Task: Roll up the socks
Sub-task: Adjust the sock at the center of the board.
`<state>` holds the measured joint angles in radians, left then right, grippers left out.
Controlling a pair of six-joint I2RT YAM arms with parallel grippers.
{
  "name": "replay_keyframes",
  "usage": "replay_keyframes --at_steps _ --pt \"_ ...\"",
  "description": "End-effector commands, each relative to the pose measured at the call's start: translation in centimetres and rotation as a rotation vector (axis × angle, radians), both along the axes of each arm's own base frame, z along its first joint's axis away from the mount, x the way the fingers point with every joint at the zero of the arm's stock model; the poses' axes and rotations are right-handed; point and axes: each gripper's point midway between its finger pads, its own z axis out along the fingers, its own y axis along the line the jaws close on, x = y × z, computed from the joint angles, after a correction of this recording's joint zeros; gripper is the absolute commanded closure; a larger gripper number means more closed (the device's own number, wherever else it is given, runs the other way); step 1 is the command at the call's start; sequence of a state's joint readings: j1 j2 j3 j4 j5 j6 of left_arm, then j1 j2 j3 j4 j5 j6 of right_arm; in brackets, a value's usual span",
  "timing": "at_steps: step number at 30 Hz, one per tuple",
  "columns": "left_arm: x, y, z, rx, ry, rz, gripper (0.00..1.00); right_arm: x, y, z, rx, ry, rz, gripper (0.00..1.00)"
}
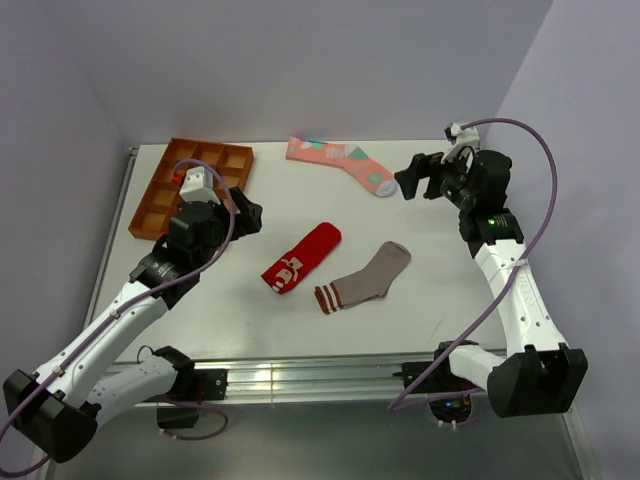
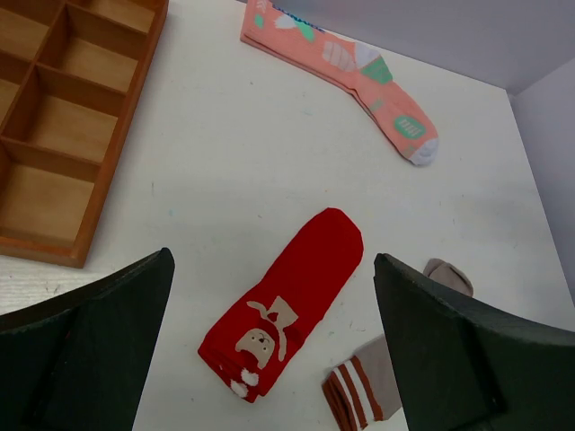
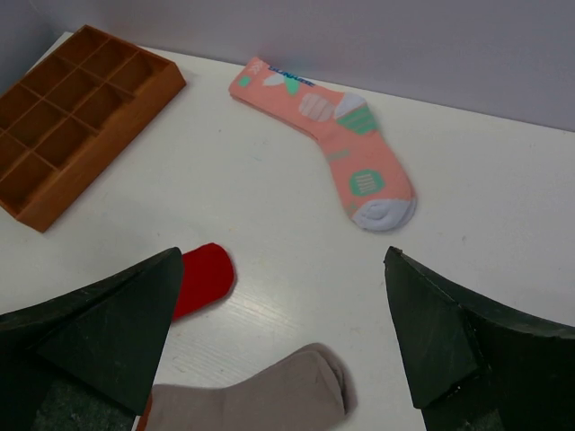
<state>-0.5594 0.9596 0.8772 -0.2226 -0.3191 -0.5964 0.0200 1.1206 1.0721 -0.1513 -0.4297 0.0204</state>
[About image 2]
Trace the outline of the red sock with bear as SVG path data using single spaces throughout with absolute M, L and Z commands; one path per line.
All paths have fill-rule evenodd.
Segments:
M 361 232 L 345 213 L 324 209 L 208 331 L 200 357 L 239 398 L 253 403 L 265 396 L 351 278 L 363 250 Z

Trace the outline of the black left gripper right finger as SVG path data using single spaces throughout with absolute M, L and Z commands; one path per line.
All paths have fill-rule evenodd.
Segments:
M 572 430 L 574 334 L 423 276 L 389 254 L 376 298 L 410 430 Z

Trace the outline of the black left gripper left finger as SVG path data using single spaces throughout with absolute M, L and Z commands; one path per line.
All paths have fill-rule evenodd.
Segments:
M 162 248 L 1 317 L 3 430 L 130 430 L 171 292 Z

